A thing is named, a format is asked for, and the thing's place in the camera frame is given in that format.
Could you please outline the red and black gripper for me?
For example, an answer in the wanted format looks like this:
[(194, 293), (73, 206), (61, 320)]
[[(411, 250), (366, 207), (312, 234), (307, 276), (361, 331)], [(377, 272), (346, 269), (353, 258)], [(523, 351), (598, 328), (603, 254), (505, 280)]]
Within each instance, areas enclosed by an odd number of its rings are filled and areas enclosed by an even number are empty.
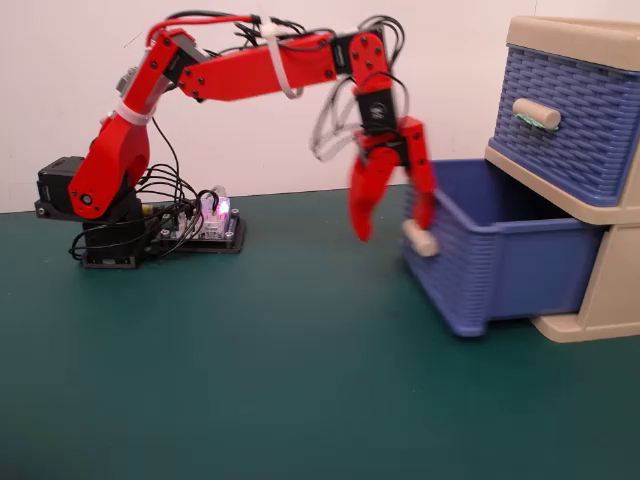
[(412, 188), (411, 219), (427, 229), (434, 215), (436, 179), (426, 155), (424, 124), (412, 116), (396, 115), (390, 89), (358, 94), (356, 101), (362, 127), (356, 134), (359, 156), (351, 171), (347, 201), (357, 238), (369, 240), (372, 213), (397, 165), (404, 167)]

